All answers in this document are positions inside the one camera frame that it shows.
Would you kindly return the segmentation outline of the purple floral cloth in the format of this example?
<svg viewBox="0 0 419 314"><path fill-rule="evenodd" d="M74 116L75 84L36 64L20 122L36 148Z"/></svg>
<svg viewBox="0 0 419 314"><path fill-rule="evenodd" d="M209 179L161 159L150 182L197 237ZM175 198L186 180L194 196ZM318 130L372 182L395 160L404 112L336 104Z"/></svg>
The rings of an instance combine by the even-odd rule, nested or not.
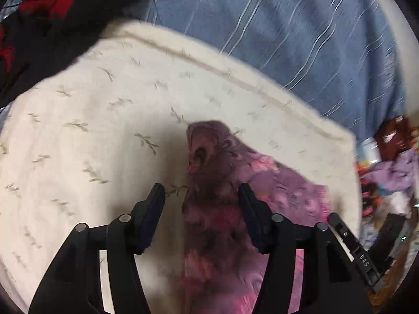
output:
<svg viewBox="0 0 419 314"><path fill-rule="evenodd" d="M189 125L187 137L183 310L250 313L268 258L251 243L238 187L247 183L272 212L305 226L329 215L327 187L250 148L218 121Z"/></svg>

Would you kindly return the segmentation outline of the colourful items pile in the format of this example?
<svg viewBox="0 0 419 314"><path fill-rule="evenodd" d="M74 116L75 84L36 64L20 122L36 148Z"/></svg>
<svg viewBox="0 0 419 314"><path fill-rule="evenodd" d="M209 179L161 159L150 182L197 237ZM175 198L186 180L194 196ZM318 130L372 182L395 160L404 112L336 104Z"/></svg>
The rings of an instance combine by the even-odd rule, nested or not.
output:
<svg viewBox="0 0 419 314"><path fill-rule="evenodd" d="M383 289L368 295L379 310L408 273L418 269L418 128L412 128L406 116L384 121L376 135L358 146L357 155L362 199L359 239L364 248L370 250L378 242L388 215L405 216L410 225L384 274Z"/></svg>

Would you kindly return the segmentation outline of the cream leaf-print pillow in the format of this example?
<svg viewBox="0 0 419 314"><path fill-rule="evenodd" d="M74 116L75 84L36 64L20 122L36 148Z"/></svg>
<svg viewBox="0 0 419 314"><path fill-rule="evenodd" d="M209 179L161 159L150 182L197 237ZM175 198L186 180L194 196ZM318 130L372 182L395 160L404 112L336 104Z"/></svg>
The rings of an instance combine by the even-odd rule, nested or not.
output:
<svg viewBox="0 0 419 314"><path fill-rule="evenodd" d="M257 152L325 185L332 210L359 232L352 133L200 41L118 22L21 94L1 131L1 285L23 312L75 225L112 222L157 183L169 196L136 265L151 310L180 311L186 131L198 121L223 122Z"/></svg>

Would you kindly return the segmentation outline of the blue plaid bedsheet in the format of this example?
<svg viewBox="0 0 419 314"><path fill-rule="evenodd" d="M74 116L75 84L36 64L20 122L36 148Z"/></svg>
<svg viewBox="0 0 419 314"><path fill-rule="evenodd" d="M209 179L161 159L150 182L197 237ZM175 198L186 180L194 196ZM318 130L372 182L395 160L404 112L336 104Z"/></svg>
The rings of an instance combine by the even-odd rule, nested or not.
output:
<svg viewBox="0 0 419 314"><path fill-rule="evenodd" d="M1 21L22 2L5 3ZM396 41L376 0L148 0L121 17L251 65L357 140L406 113Z"/></svg>

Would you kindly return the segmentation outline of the black red garment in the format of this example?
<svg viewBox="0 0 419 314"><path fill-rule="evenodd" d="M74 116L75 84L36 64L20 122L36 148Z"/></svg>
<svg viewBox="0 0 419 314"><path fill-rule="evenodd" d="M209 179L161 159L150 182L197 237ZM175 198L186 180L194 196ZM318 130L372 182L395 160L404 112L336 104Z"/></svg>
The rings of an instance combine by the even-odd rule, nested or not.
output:
<svg viewBox="0 0 419 314"><path fill-rule="evenodd" d="M108 23L148 0L23 0L1 21L1 106L70 66Z"/></svg>

